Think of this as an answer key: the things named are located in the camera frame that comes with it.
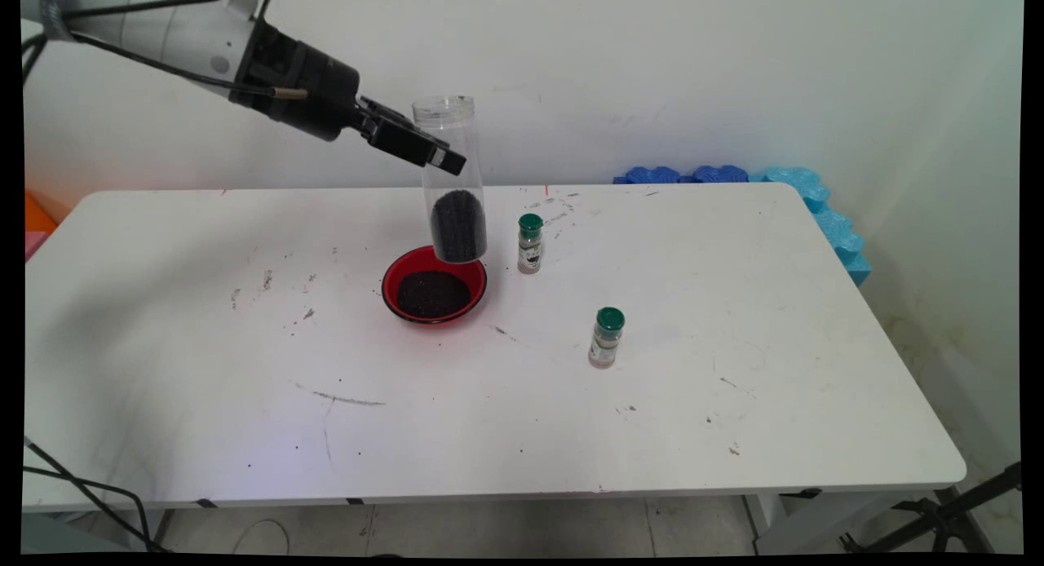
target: black seeds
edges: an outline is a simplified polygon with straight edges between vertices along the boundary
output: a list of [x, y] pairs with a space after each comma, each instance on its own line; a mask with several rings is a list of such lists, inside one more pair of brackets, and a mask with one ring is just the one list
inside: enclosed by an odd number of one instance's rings
[[443, 262], [471, 262], [485, 253], [485, 212], [470, 191], [442, 195], [431, 210], [431, 239]]
[[399, 283], [399, 309], [413, 317], [445, 317], [464, 309], [470, 301], [468, 285], [442, 270], [413, 273]]

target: green bottle cap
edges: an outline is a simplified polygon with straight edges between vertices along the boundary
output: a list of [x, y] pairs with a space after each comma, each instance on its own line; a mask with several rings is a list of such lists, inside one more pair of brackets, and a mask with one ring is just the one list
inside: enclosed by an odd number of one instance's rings
[[623, 312], [615, 307], [602, 307], [595, 317], [598, 327], [607, 332], [619, 332], [623, 329]]
[[526, 213], [519, 217], [519, 228], [522, 229], [522, 237], [533, 239], [540, 236], [540, 229], [544, 227], [544, 220], [535, 213]]

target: pink object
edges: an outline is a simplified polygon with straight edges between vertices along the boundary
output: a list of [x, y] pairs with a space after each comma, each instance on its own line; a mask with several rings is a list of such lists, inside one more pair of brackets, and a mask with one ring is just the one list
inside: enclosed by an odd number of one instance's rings
[[37, 254], [40, 246], [44, 245], [44, 241], [47, 239], [47, 234], [45, 232], [26, 232], [25, 233], [25, 261], [29, 262], [32, 255]]

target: black seeds in bowl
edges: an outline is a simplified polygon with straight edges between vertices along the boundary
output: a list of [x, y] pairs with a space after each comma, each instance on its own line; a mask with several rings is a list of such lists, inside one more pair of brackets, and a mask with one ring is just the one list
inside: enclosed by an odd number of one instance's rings
[[449, 273], [423, 270], [403, 277], [397, 299], [403, 313], [433, 320], [464, 309], [471, 302], [471, 291]]

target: robotic arm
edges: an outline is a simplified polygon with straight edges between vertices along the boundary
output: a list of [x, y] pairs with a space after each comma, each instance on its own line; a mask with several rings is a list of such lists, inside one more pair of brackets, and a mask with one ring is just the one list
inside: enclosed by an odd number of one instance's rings
[[21, 0], [48, 39], [89, 43], [186, 76], [325, 141], [355, 128], [371, 146], [459, 174], [466, 158], [402, 114], [358, 97], [359, 73], [264, 21], [265, 0]]

